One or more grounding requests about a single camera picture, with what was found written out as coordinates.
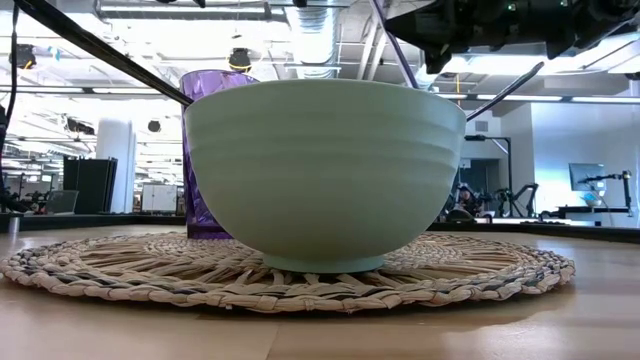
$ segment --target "exposed ductwork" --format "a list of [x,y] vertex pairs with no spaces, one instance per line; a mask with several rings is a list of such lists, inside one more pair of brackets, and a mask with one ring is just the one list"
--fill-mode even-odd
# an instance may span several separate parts
[[210,6],[201,9],[197,6],[110,1],[100,3],[97,12],[103,19],[123,20],[287,21],[282,9],[255,4]]
[[336,77],[336,70],[324,68],[336,61],[335,8],[287,8],[293,32],[294,57],[306,68],[298,69],[298,77],[326,79]]

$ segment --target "bowl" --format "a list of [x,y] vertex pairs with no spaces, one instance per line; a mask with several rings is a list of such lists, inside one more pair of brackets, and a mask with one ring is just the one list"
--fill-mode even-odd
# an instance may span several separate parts
[[289,80],[204,97],[185,112],[192,166],[216,220],[272,267],[382,265],[451,190],[465,114],[405,87]]

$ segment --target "person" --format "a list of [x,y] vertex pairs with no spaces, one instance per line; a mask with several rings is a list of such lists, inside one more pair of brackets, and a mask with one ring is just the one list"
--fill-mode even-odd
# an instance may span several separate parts
[[458,195],[458,205],[460,205],[460,207],[464,211],[473,216],[476,216],[480,212],[478,202],[471,194],[471,191],[467,188],[460,189],[460,194]]

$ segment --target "bowl rim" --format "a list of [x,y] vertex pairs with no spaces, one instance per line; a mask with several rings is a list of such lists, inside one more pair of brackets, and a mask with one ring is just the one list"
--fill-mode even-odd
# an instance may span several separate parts
[[422,93],[427,98],[434,99],[434,100],[437,99],[436,101],[441,101],[442,103],[447,103],[448,105],[445,105],[445,106],[451,107],[451,109],[454,112],[458,112],[459,114],[461,114],[466,119],[466,115],[464,113],[464,110],[462,110],[461,107],[459,107],[458,105],[456,105],[454,102],[450,101],[449,99],[445,99],[443,97],[440,97],[440,96],[435,95],[433,93],[430,93],[428,91],[414,89],[414,88],[406,87],[406,86],[402,86],[402,85],[387,84],[387,83],[381,83],[381,82],[376,82],[376,81],[354,80],[354,79],[288,79],[288,80],[256,82],[256,83],[253,83],[253,84],[246,84],[246,85],[242,85],[242,86],[231,87],[231,88],[223,89],[223,90],[217,91],[215,93],[203,96],[200,99],[195,100],[191,105],[187,106],[187,108],[184,110],[183,116],[187,117],[187,113],[190,111],[190,109],[193,108],[194,106],[199,106],[198,105],[199,103],[204,103],[205,99],[208,99],[209,97],[212,97],[214,95],[218,95],[218,94],[221,94],[221,93],[243,91],[243,89],[246,89],[246,88],[255,88],[255,87],[260,87],[260,86],[283,86],[285,84],[290,84],[290,83],[326,83],[326,82],[329,82],[329,81],[334,82],[334,83],[335,82],[341,82],[341,83],[350,84],[350,85],[358,84],[358,86],[365,85],[365,86],[380,87],[380,88],[388,87],[388,88],[394,88],[397,91],[404,91],[404,92],[412,93],[412,94],[415,94],[416,92],[419,92],[419,93]]

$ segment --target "computer screen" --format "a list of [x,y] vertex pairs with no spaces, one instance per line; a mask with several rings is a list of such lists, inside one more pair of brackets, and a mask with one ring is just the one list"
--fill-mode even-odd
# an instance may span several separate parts
[[78,191],[56,190],[47,199],[47,214],[73,214],[78,200]]
[[605,180],[588,183],[584,181],[595,176],[605,176],[604,165],[602,164],[569,164],[569,174],[571,176],[572,191],[607,190],[607,182]]

